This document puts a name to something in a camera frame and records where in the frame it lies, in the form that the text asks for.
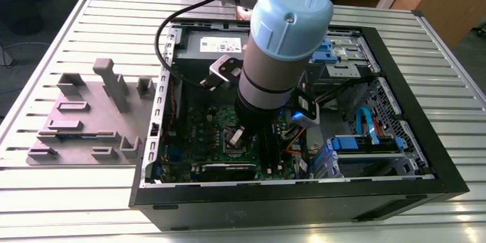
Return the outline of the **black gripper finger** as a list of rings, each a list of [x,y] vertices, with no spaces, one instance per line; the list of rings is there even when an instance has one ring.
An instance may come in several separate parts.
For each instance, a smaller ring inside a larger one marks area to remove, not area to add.
[[[243,126],[230,127],[226,130],[226,143],[230,147],[240,149],[244,144],[246,128]]]

